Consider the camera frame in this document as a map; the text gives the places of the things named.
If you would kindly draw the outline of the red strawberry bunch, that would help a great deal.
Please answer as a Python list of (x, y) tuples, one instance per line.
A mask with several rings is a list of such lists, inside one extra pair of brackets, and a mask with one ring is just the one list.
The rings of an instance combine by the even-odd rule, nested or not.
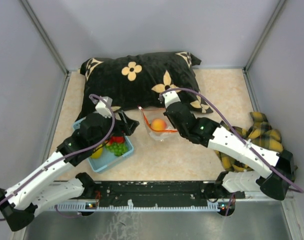
[(106, 140), (106, 146), (111, 146), (112, 144), (123, 144), (125, 142), (125, 138), (123, 136), (112, 136), (108, 140)]

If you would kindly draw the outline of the green grape bunch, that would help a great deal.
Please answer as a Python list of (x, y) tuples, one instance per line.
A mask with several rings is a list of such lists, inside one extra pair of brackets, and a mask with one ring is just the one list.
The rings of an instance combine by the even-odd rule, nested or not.
[(106, 145), (106, 149), (116, 157), (120, 157), (128, 152), (128, 147), (125, 143), (114, 142), (111, 145)]

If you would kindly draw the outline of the clear zip top bag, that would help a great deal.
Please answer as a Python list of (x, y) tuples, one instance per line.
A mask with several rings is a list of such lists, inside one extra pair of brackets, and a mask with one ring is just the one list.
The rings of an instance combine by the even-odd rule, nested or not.
[(154, 140), (163, 142), (178, 134), (169, 119), (164, 115), (165, 108), (142, 108), (138, 106), (147, 134)]

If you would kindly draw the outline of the orange peach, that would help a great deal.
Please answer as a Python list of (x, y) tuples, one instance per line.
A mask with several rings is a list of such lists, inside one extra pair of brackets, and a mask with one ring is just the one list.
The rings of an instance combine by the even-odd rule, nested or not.
[(151, 122), (151, 128), (154, 131), (164, 131), (167, 128), (167, 123), (165, 120), (161, 119), (161, 118), (155, 118), (152, 122)]

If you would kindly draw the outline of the black flower pattern pillow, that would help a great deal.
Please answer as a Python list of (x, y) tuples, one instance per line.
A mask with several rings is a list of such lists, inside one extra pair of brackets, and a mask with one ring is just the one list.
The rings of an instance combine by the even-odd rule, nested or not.
[(177, 89), (181, 101), (191, 111), (210, 114), (213, 110), (200, 98), (180, 89), (200, 92), (193, 66), (201, 60), (188, 51), (155, 52), (128, 55), (116, 59), (93, 57), (82, 63), (80, 74), (85, 77), (84, 97), (78, 119), (95, 110), (89, 96), (95, 94), (112, 99), (113, 111), (161, 108), (159, 95)]

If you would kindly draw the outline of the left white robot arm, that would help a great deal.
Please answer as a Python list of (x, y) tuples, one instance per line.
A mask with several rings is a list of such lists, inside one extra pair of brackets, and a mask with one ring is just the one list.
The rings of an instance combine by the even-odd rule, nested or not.
[(11, 231), (28, 226), (44, 210), (73, 198), (90, 198), (96, 192), (96, 183), (85, 172), (79, 173), (64, 185), (51, 183), (63, 173), (89, 158), (94, 149), (110, 137), (130, 136), (139, 126), (123, 111), (119, 119), (91, 113), (80, 120), (72, 135), (36, 170), (16, 185), (0, 188), (0, 212)]

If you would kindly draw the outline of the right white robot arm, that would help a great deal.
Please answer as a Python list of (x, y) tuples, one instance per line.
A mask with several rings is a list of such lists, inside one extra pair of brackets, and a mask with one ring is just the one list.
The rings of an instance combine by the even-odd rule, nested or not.
[(250, 167), (251, 170), (228, 172), (215, 185), (221, 198), (233, 192), (258, 192), (282, 201), (294, 178), (293, 154), (287, 150), (276, 152), (257, 146), (250, 141), (243, 143), (221, 124), (207, 118), (195, 117), (181, 102), (166, 105), (165, 116), (178, 130), (181, 137), (193, 144), (221, 152)]

